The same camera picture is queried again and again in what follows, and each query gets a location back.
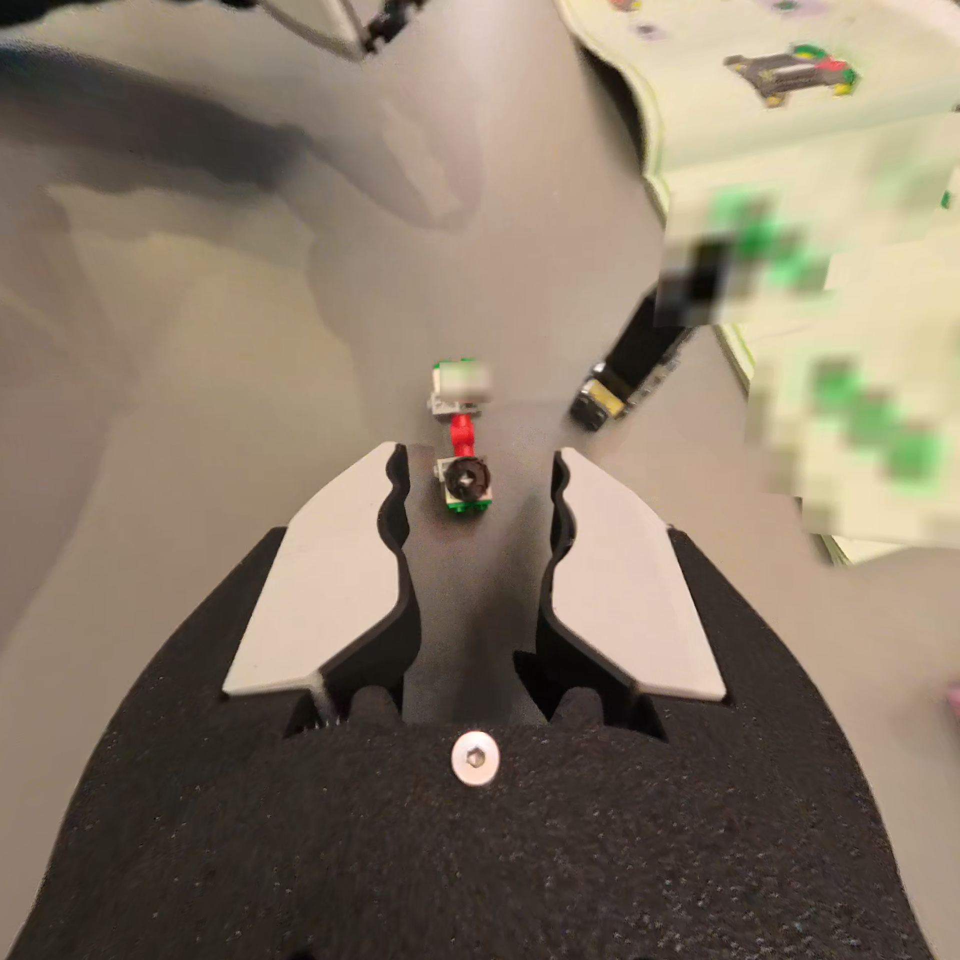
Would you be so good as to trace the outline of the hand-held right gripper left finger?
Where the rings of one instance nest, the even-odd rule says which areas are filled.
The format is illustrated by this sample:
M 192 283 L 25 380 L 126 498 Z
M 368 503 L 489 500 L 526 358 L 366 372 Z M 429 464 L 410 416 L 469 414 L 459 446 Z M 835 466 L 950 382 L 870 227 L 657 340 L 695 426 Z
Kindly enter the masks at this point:
M 403 547 L 410 471 L 385 441 L 292 516 L 222 682 L 231 699 L 308 693 L 338 723 L 354 696 L 386 690 L 401 712 L 422 618 Z

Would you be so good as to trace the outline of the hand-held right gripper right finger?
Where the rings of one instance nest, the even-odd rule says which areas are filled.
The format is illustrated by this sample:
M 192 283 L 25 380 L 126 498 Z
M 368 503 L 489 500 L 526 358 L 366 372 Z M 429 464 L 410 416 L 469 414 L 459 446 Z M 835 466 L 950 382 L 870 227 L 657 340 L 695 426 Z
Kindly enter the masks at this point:
M 728 689 L 670 525 L 572 447 L 555 453 L 550 493 L 534 641 L 548 687 L 596 691 L 613 724 L 639 724 L 644 698 L 723 703 Z

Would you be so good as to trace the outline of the green white toy brick assembly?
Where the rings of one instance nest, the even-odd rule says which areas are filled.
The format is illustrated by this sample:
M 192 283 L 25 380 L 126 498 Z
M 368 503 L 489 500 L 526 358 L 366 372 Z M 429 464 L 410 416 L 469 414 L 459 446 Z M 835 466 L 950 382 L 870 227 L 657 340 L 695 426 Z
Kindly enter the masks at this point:
M 475 422 L 491 401 L 492 381 L 487 366 L 474 358 L 438 361 L 431 369 L 427 409 L 449 438 L 434 474 L 451 515 L 482 514 L 493 503 L 492 474 L 475 449 Z

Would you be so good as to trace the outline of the grey desk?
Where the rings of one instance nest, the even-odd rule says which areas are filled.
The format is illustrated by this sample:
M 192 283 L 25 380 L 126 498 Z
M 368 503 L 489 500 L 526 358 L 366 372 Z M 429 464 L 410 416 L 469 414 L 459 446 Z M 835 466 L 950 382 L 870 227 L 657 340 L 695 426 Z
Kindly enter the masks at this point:
M 377 444 L 411 451 L 417 721 L 533 717 L 549 468 L 575 446 L 774 626 L 879 766 L 958 765 L 958 555 L 830 569 L 766 489 L 711 330 L 626 422 L 566 408 L 659 241 L 632 143 L 550 2 L 439 2 L 357 67 L 261 13 L 63 13 L 2 68 L 2 706 L 69 716 L 267 528 Z M 491 375 L 492 502 L 451 514 L 439 361 Z

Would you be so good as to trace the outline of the black toy brick assembly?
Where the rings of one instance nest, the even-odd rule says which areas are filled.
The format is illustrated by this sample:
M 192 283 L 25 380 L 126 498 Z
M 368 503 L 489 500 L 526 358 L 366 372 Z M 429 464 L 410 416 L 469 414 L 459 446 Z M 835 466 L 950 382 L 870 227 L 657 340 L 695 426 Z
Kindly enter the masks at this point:
M 694 330 L 673 319 L 657 321 L 657 292 L 644 295 L 614 345 L 584 378 L 571 401 L 570 420 L 595 433 L 624 419 L 677 367 Z

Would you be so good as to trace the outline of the brick instruction booklet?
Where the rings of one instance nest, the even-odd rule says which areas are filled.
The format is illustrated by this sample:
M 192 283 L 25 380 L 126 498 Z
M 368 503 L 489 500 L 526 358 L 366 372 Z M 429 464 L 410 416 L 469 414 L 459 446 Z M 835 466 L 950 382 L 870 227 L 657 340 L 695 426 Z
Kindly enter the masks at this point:
M 558 2 L 622 83 L 656 320 L 827 541 L 958 550 L 958 2 Z

